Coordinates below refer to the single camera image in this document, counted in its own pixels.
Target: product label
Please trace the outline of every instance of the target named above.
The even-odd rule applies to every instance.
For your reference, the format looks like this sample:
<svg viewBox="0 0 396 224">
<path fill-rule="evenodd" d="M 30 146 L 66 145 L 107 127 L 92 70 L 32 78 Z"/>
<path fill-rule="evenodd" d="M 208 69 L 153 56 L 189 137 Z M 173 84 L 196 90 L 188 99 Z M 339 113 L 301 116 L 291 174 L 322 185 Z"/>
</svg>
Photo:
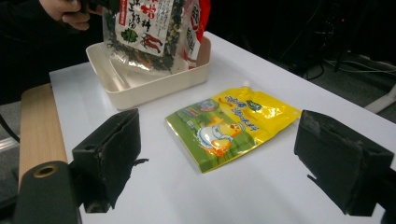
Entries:
<svg viewBox="0 0 396 224">
<path fill-rule="evenodd" d="M 116 35 L 121 44 L 163 56 L 174 0 L 121 0 Z"/>
<path fill-rule="evenodd" d="M 187 56 L 190 59 L 195 60 L 198 55 L 198 50 L 201 46 L 200 41 L 198 41 L 198 37 L 196 32 L 198 31 L 199 28 L 199 22 L 200 22 L 200 8 L 199 8 L 199 2 L 195 1 L 194 7 L 192 9 L 191 13 L 191 18 L 190 18 L 190 23 L 189 27 L 187 28 Z"/>
</svg>

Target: hand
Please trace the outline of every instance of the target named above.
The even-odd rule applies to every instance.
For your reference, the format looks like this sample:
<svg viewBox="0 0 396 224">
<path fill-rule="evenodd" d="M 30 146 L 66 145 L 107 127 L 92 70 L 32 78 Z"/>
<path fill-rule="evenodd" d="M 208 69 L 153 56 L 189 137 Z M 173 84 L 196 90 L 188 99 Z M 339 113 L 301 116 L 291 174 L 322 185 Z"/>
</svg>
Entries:
<svg viewBox="0 0 396 224">
<path fill-rule="evenodd" d="M 91 10 L 87 6 L 87 13 L 79 12 L 81 2 L 79 0 L 39 0 L 44 10 L 55 21 L 59 23 L 68 23 L 77 30 L 88 30 L 88 23 L 91 14 L 102 15 L 102 7 L 98 6 L 96 10 Z"/>
</svg>

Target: plastic packaging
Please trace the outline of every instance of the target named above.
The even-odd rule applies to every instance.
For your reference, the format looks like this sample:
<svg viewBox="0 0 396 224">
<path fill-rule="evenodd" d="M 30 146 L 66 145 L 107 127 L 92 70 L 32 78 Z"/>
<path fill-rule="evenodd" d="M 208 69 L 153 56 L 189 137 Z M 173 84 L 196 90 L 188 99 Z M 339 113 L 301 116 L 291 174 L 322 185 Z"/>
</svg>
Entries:
<svg viewBox="0 0 396 224">
<path fill-rule="evenodd" d="M 104 9 L 104 42 L 113 63 L 142 73 L 170 75 L 188 69 L 184 59 L 194 0 L 120 0 Z"/>
<path fill-rule="evenodd" d="M 274 137 L 301 110 L 247 83 L 166 117 L 202 173 L 233 161 Z"/>
<path fill-rule="evenodd" d="M 210 0 L 194 0 L 189 26 L 187 27 L 184 48 L 184 59 L 189 69 L 196 67 L 199 48 L 209 19 Z"/>
</svg>

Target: black sleeve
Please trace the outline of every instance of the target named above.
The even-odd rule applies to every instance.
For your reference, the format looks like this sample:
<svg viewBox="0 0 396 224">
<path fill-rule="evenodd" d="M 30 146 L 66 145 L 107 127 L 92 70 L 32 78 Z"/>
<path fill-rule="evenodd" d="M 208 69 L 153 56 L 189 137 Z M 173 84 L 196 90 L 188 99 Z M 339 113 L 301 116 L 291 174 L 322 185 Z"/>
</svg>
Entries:
<svg viewBox="0 0 396 224">
<path fill-rule="evenodd" d="M 12 66 L 29 52 L 60 41 L 70 31 L 54 21 L 38 0 L 0 2 L 0 68 Z"/>
</svg>

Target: cable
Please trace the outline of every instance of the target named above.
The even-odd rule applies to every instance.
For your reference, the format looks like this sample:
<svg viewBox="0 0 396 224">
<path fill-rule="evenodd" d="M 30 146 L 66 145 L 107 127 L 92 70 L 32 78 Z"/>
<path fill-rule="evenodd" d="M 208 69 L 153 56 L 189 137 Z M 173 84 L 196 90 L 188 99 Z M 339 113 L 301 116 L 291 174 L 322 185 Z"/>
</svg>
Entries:
<svg viewBox="0 0 396 224">
<path fill-rule="evenodd" d="M 308 72 L 306 72 L 306 80 L 310 81 L 310 80 L 313 80 L 315 78 L 321 77 L 324 74 L 323 65 L 320 63 L 319 66 L 321 68 L 321 72 L 318 75 L 314 76 L 314 77 L 309 77 Z"/>
<path fill-rule="evenodd" d="M 6 130 L 6 132 L 13 138 L 15 141 L 18 143 L 20 142 L 20 138 L 9 128 L 8 124 L 6 121 L 3 119 L 3 116 L 0 114 L 0 124 L 3 126 L 3 128 Z"/>
<path fill-rule="evenodd" d="M 326 63 L 328 63 L 328 64 L 330 64 L 332 66 L 335 66 L 335 63 L 336 63 L 336 61 L 332 61 L 332 60 L 324 60 L 324 62 L 326 62 Z M 369 67 L 367 65 L 364 65 L 362 63 L 356 63 L 356 62 L 353 62 L 353 61 L 341 61 L 341 63 L 354 63 L 354 64 L 357 64 L 359 66 L 362 66 L 362 67 L 370 69 L 370 70 L 366 70 L 366 71 L 365 70 L 353 71 L 353 70 L 346 70 L 344 68 L 339 68 L 340 70 L 345 71 L 345 72 L 350 72 L 350 73 L 385 73 L 385 74 L 396 76 L 396 74 L 394 74 L 394 72 L 396 72 L 396 70 L 388 70 L 388 71 L 378 70 L 378 69 L 375 69 L 373 67 Z"/>
</svg>

